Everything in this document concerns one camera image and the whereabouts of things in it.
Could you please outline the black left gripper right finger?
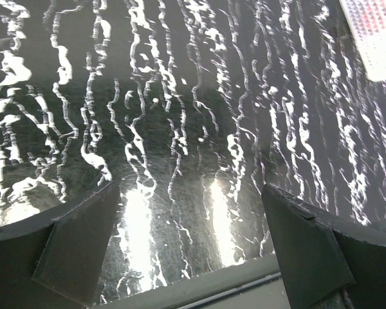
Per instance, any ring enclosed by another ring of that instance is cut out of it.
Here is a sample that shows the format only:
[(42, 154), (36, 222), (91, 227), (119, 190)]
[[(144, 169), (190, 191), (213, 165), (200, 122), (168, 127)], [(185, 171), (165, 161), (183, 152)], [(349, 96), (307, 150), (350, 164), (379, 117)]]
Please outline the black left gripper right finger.
[(386, 220), (365, 226), (270, 184), (262, 202), (292, 308), (386, 308)]

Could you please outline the orange patterned towel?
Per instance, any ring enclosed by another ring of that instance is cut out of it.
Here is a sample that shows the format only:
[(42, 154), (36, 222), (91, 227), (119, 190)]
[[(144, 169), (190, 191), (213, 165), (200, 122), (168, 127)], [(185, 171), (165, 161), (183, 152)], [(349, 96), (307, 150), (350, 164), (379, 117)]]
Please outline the orange patterned towel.
[(386, 30), (386, 1), (359, 1), (359, 26), (366, 35)]

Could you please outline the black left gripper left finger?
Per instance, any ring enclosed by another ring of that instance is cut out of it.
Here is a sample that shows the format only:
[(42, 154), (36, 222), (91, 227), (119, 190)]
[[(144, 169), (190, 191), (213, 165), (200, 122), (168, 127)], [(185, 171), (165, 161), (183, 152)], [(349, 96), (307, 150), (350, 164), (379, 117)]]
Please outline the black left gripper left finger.
[(0, 227), (0, 306), (91, 306), (119, 199), (108, 182)]

